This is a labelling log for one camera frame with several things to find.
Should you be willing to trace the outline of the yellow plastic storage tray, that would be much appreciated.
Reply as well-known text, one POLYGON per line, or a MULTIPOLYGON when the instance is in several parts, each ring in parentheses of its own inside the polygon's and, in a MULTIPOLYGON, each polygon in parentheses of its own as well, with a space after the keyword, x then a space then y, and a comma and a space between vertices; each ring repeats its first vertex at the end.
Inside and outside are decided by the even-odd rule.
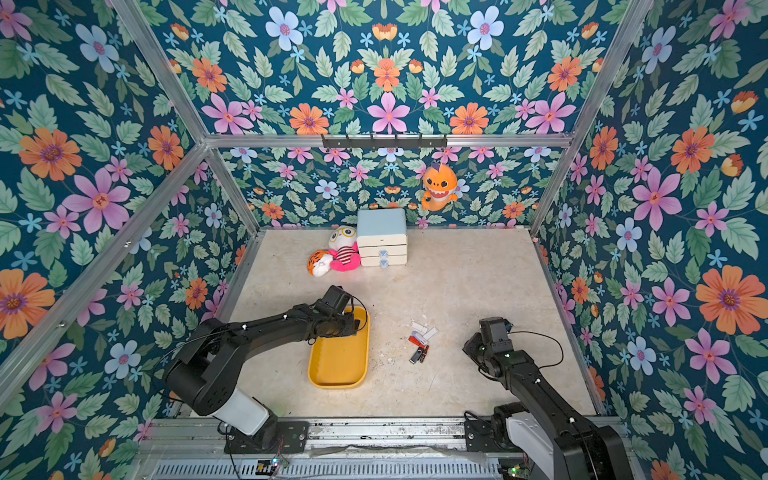
POLYGON ((353 336, 321 338, 312 346, 308 379, 320 389, 349 389, 366 377, 370 348, 370 316, 362 306, 354 308, 361 322, 353 336))

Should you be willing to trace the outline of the red usb flash drive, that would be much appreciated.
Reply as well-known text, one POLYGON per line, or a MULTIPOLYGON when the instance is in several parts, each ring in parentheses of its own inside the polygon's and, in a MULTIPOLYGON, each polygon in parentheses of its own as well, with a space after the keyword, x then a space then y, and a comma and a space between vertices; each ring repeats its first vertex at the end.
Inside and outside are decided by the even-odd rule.
POLYGON ((428 344, 427 344, 427 343, 424 343, 424 342, 423 342, 423 341, 421 341, 419 338, 417 338, 417 337, 415 337, 415 336, 413 336, 413 335, 411 335, 411 336, 408 338, 408 341, 409 341, 410 343, 412 343, 412 344, 416 345, 416 346, 417 346, 417 347, 419 347, 419 348, 426 348, 426 347, 428 346, 428 344))

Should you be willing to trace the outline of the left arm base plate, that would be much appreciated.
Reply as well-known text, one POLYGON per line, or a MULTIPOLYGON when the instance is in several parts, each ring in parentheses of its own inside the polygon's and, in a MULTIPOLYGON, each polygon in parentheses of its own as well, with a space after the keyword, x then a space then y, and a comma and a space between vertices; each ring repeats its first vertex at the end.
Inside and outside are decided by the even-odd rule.
POLYGON ((298 454, 305 450, 309 423, 306 421, 268 421, 254 435, 234 427, 224 433, 224 452, 231 455, 298 454))

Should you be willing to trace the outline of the white usb flash drive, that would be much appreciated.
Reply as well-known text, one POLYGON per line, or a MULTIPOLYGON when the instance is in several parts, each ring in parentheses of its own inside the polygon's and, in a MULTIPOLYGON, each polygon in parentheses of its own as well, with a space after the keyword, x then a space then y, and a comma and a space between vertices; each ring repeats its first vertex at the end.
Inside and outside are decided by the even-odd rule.
POLYGON ((417 322, 412 322, 411 323, 411 327, 412 327, 412 329, 414 331, 416 331, 416 332, 418 332, 420 334, 426 334, 429 331, 428 327, 426 327, 426 326, 424 326, 422 324, 419 324, 417 322))

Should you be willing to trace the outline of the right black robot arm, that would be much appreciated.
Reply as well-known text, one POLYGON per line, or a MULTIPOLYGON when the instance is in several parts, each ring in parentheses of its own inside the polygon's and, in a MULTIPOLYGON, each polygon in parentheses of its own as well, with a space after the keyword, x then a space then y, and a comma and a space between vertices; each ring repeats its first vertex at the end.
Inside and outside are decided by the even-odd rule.
POLYGON ((516 398, 489 417, 464 413, 467 450, 520 455, 517 465, 509 458, 499 461, 504 479, 632 479, 619 432, 572 407, 534 359, 513 346, 512 333, 502 317, 482 319, 463 346, 482 376, 516 398))

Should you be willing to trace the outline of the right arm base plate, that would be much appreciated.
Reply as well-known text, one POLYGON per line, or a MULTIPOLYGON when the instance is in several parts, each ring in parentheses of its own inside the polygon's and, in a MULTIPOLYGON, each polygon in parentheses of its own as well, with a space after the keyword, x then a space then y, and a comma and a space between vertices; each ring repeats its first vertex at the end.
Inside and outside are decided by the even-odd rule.
POLYGON ((506 437, 500 421, 494 416, 481 417, 474 412, 465 411, 463 417, 465 446, 469 452, 523 453, 521 448, 506 437))

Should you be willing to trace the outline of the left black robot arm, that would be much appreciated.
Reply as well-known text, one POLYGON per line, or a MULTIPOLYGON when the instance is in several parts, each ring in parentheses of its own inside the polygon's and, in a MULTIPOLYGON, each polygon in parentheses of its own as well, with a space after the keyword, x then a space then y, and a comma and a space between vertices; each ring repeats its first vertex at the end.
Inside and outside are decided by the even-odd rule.
POLYGON ((370 323, 362 301, 332 285, 311 304, 246 322, 205 321, 169 363, 163 380, 182 403, 250 438, 269 441, 277 416, 238 387, 247 360, 295 342, 353 337, 370 323))

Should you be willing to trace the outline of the lilac white usb drive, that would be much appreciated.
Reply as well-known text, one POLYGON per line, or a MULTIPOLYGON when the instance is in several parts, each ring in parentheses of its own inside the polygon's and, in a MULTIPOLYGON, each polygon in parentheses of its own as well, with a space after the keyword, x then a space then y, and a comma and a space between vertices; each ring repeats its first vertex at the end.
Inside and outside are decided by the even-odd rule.
POLYGON ((434 336, 436 336, 438 333, 439 333, 439 330, 436 327, 433 327, 423 334, 423 338, 427 343, 429 343, 431 339, 434 336))

